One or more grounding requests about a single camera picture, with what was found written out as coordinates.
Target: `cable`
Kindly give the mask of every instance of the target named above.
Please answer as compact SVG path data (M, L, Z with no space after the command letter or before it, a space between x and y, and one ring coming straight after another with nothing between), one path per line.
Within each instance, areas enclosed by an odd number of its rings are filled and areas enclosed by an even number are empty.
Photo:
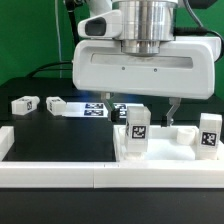
M189 15L191 16L191 18L195 21L195 23L199 26L199 27L204 27L204 25L202 24L202 22L200 21L200 19L196 16L196 14L193 12L188 0L183 0L184 5L186 10L188 11Z
M49 63L46 65L42 65L39 68L35 69L34 71L28 73L26 75L27 78L32 78L36 73L38 73L39 71L43 71L45 68L49 68L49 67L53 67L56 65L72 65L71 61L60 61L60 62L54 62L54 63Z
M55 21L56 21L56 30L57 30L57 37L58 37L59 61L62 61L61 35L60 35L59 16L58 16L58 0L55 0Z
M73 41L75 46L77 46L79 43L79 34L78 34L77 25L76 25L74 11L76 7L82 6L82 0L76 0L75 2L74 0L64 0L64 4L67 9L70 24L71 24Z
M36 71L36 72L33 74L33 76L34 76L35 74L37 74L38 72L52 72L52 71L72 71L72 69L71 69L71 68L41 69L41 70Z

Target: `green background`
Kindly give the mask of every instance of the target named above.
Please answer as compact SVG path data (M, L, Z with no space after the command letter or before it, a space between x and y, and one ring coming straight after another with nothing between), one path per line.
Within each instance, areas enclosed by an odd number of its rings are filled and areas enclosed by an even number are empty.
M69 19L63 0L58 1L62 59L71 60L72 43ZM224 35L224 1L207 10L195 10L204 26ZM84 5L76 11L77 21L89 16ZM178 26L195 26L185 9L177 11ZM10 78L25 76L37 67L59 61L54 0L0 1L0 84ZM59 72L41 73L59 77ZM63 72L71 77L71 72ZM216 63L216 95L224 99L224 58Z

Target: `white cube with marker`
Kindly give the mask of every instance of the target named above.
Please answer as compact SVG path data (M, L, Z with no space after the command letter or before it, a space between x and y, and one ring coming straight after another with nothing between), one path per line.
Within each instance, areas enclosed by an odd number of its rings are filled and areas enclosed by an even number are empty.
M128 107L125 133L127 152L142 153L148 148L151 112L147 107Z
M48 97L46 100L47 109L54 116L62 115L66 110L66 102L60 97Z
M37 109L40 102L37 96L24 96L11 102L12 114L25 115Z
M217 159L222 116L217 114L201 114L197 143L197 159Z

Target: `metal cylinder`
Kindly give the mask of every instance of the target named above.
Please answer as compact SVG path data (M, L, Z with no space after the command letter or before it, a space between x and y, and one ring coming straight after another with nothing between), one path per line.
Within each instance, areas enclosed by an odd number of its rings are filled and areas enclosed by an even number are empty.
M123 14L122 52L147 56L159 53L160 41L171 41L177 4L152 0L118 1Z

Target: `white block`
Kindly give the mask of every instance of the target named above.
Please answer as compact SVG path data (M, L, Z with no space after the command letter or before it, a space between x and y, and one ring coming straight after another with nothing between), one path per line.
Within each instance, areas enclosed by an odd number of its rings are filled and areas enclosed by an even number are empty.
M127 152L147 151L150 118L151 113L147 107L128 107L125 133Z
M193 145L196 139L195 128L179 128L177 131L177 143L181 145Z
M0 161L2 161L14 143L14 128L3 126L0 129Z
M222 116L217 114L201 114L197 143L197 159L217 159Z
M48 97L47 109L54 115L62 115L66 110L66 102L60 97Z
M40 102L37 96L24 96L11 102L12 114L25 115L37 109L37 104Z

